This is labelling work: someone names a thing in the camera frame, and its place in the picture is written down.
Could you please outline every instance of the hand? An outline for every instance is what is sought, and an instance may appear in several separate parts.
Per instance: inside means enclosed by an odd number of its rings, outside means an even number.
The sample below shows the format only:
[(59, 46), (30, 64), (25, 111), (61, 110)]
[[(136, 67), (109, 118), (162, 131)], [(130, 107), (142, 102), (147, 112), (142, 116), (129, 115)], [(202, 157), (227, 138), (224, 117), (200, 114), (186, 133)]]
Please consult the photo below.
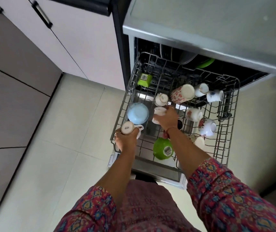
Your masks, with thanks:
[(133, 151), (135, 152), (137, 145), (137, 135), (139, 133), (139, 129), (135, 128), (130, 134), (124, 135), (121, 133), (121, 129), (117, 129), (115, 131), (115, 143), (120, 148), (121, 152)]
[(157, 120), (165, 131), (172, 127), (178, 128), (179, 115), (172, 106), (166, 106), (165, 108), (167, 109), (166, 114), (164, 116), (155, 114), (153, 116), (154, 120)]

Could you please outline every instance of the mug handle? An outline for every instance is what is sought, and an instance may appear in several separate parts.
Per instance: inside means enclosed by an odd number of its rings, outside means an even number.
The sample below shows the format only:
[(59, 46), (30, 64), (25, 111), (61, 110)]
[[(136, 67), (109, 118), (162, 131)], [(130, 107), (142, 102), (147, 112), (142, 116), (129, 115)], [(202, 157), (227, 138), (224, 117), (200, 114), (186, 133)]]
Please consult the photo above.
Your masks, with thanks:
[(139, 129), (139, 133), (137, 135), (137, 139), (138, 139), (141, 135), (141, 131), (144, 130), (144, 127), (143, 125), (134, 125), (134, 127)]

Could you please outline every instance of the beige tile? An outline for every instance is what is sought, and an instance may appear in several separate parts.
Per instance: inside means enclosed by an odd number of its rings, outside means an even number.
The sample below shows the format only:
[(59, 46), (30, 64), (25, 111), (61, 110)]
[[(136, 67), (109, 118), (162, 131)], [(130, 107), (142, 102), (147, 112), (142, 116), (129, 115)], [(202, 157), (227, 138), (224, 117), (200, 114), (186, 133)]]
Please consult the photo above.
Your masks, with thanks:
[(80, 152), (105, 160), (108, 163), (113, 150), (110, 137), (117, 120), (124, 93), (124, 91), (119, 89), (105, 88)]
[(108, 163), (103, 160), (78, 153), (51, 223), (46, 227), (45, 231), (53, 231), (55, 229), (63, 215), (106, 173), (108, 170), (107, 165)]
[(42, 231), (51, 221), (77, 154), (34, 140), (0, 207), (0, 231)]
[(173, 200), (176, 202), (178, 208), (183, 213), (185, 218), (198, 230), (201, 232), (206, 232), (206, 228), (203, 222), (197, 215), (196, 209), (193, 206), (190, 195), (186, 190), (179, 189), (174, 186), (170, 186), (165, 183), (158, 183), (159, 185), (165, 187), (171, 194)]
[(239, 94), (228, 167), (258, 192), (276, 181), (276, 77)]
[(65, 75), (38, 129), (40, 139), (79, 151), (104, 85)]

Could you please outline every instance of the cabinet handle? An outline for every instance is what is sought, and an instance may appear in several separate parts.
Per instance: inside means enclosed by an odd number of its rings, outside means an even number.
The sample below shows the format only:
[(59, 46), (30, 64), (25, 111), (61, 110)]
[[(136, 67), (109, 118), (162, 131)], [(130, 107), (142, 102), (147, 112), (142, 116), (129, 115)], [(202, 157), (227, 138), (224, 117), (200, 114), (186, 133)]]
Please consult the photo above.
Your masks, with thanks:
[(39, 15), (39, 17), (42, 19), (42, 21), (45, 23), (45, 25), (48, 27), (48, 29), (51, 29), (53, 24), (50, 22), (49, 18), (43, 12), (43, 10), (40, 8), (37, 1), (33, 2), (32, 7), (36, 11), (36, 13)]

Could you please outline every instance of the red patterned shirt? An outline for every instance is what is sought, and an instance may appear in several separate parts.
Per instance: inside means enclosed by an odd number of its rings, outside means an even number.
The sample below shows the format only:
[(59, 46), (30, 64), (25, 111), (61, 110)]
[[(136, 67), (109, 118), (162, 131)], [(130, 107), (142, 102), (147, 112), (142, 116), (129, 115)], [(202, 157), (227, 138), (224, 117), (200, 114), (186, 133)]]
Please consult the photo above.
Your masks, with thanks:
[[(213, 158), (188, 179), (187, 191), (208, 231), (276, 231), (276, 208)], [(121, 208), (102, 187), (91, 187), (67, 214), (57, 232), (198, 231), (170, 193), (155, 183), (131, 180)]]

